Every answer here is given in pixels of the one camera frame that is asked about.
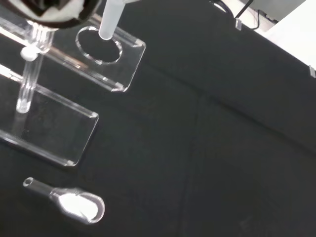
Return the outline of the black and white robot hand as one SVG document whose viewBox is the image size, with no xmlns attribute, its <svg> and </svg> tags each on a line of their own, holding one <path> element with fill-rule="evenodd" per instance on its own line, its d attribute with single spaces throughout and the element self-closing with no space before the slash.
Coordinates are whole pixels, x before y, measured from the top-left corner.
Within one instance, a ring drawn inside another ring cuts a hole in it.
<svg viewBox="0 0 316 237">
<path fill-rule="evenodd" d="M 71 28 L 87 21 L 99 0 L 11 0 L 25 18 L 51 28 Z"/>
</svg>

